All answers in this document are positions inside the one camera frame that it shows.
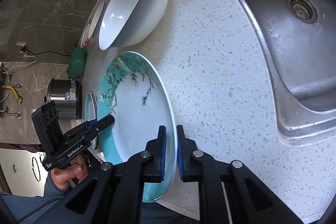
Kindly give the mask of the person's blue sleeve forearm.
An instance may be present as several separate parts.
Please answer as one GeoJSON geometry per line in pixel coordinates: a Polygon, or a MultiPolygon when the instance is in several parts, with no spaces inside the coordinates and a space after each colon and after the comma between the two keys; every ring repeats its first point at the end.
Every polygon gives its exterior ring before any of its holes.
{"type": "Polygon", "coordinates": [[[48,174],[42,196],[25,197],[1,192],[1,199],[17,221],[26,217],[21,223],[35,223],[47,210],[62,199],[69,191],[58,189],[48,174]]]}

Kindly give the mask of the person's left hand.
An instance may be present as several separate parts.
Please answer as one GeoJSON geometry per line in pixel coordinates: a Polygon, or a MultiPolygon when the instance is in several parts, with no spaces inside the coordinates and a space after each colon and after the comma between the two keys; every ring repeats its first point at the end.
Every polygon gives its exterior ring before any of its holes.
{"type": "Polygon", "coordinates": [[[78,183],[82,182],[88,176],[88,169],[81,155],[76,157],[75,163],[66,169],[55,168],[51,171],[51,178],[55,186],[60,190],[67,190],[69,180],[78,179],[78,183]]]}

